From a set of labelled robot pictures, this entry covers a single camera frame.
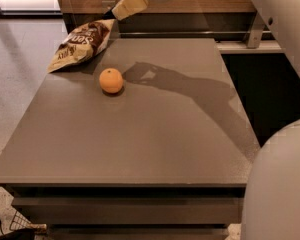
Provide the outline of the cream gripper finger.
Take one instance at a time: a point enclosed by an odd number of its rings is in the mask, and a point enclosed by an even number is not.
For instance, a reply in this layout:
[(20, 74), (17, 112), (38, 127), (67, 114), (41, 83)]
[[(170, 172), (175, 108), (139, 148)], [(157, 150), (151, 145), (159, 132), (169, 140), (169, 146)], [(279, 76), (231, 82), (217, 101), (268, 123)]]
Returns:
[(120, 0), (111, 10), (117, 20), (123, 20), (148, 7), (148, 0)]

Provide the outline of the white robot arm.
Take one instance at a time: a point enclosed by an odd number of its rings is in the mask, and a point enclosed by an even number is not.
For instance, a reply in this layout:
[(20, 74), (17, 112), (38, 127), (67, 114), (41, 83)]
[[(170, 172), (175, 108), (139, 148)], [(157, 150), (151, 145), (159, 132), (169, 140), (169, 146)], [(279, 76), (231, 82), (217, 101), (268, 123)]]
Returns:
[(229, 55), (261, 149), (249, 175), (241, 240), (300, 240), (300, 0), (251, 0), (281, 51)]

